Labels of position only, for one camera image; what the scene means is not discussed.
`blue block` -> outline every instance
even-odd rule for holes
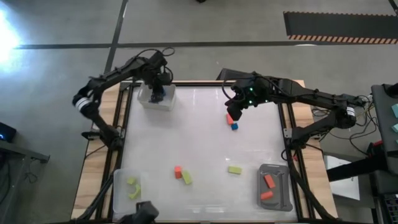
[[[232,128],[232,130],[237,130],[237,129],[238,129],[238,124],[233,123],[233,124],[231,125],[231,128]]]
[[[398,118],[398,103],[394,106],[391,106],[396,118]]]
[[[394,125],[394,126],[392,127],[392,129],[393,129],[396,133],[398,133],[398,124]]]

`small cube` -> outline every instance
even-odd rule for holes
[[[232,174],[241,174],[242,173],[242,168],[236,167],[236,166],[229,166],[228,167],[228,172]]]
[[[232,119],[231,115],[229,115],[229,113],[226,114],[226,122],[227,122],[229,125],[232,125],[232,124],[234,123],[234,120]]]
[[[132,194],[129,194],[129,198],[131,200],[134,200],[137,197],[137,195],[140,194],[140,192],[141,192],[141,186],[139,184],[136,184],[136,191]]]
[[[274,183],[274,180],[272,179],[271,175],[269,175],[269,174],[265,175],[264,180],[266,180],[266,183],[270,189],[275,187],[275,183]]]
[[[135,182],[136,182],[136,179],[133,178],[133,177],[129,177],[129,178],[127,179],[127,183],[128,183],[129,185],[133,185]]]
[[[174,174],[175,174],[175,178],[176,179],[180,179],[182,177],[182,173],[181,173],[182,169],[180,166],[175,166],[174,167]]]
[[[393,129],[396,133],[398,133],[398,124],[394,125],[394,126],[392,127],[392,129]]]
[[[191,175],[189,174],[188,171],[186,171],[186,170],[182,171],[182,178],[184,179],[185,184],[191,184],[192,183],[192,178],[191,178]]]
[[[261,194],[261,200],[267,200],[270,199],[274,196],[274,193],[272,191],[264,192]]]
[[[232,130],[237,130],[238,129],[238,124],[237,123],[233,123],[231,125]]]
[[[398,118],[398,103],[394,106],[391,106],[392,111],[394,112],[396,118]]]

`bright light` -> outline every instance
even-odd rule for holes
[[[19,45],[18,36],[8,23],[6,13],[0,11],[0,62],[9,58],[10,51]]]

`concrete floor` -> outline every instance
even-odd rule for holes
[[[51,155],[45,167],[32,165],[39,181],[21,190],[18,223],[70,218],[87,145],[80,133],[90,127],[71,101],[89,76],[103,72],[109,49],[7,48],[110,44],[121,4],[122,0],[0,1],[0,121],[17,128],[16,144]],[[386,0],[134,0],[127,5],[119,42],[285,41],[282,11],[393,13]],[[138,50],[117,49],[113,64],[123,64]],[[176,80],[214,80],[226,67],[302,79],[309,88],[330,93],[368,95],[373,84],[397,82],[397,58],[395,45],[333,45],[177,48],[168,60]],[[377,139],[375,134],[356,143],[364,148]],[[361,156],[348,142],[332,137],[322,148]],[[353,206],[337,206],[347,221],[371,222],[354,215],[358,210]]]

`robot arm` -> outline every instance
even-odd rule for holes
[[[354,107],[364,106],[365,102],[358,96],[331,95],[302,87],[287,78],[265,77],[256,72],[243,73],[231,89],[235,96],[225,103],[227,111],[234,119],[239,120],[242,110],[249,106],[257,107],[262,103],[305,103],[330,110],[327,117],[304,128],[297,127],[287,131],[288,146],[291,149],[305,147],[311,136],[325,133],[333,128],[350,128],[355,125]]]
[[[166,67],[166,56],[164,54],[166,48],[162,52],[155,49],[155,53],[151,58],[140,57],[140,54],[148,51],[144,50],[135,57],[128,60],[122,67],[116,67],[113,71],[105,73],[97,77],[90,77],[86,86],[79,90],[73,97],[72,104],[80,111],[80,113],[92,120],[99,128],[101,140],[112,149],[117,149],[120,145],[119,132],[116,128],[105,123],[100,116],[99,107],[103,92],[113,85],[133,77],[135,80],[143,80],[146,85],[152,89],[151,102],[158,103],[163,100],[164,85],[170,85],[173,79],[173,73]]]

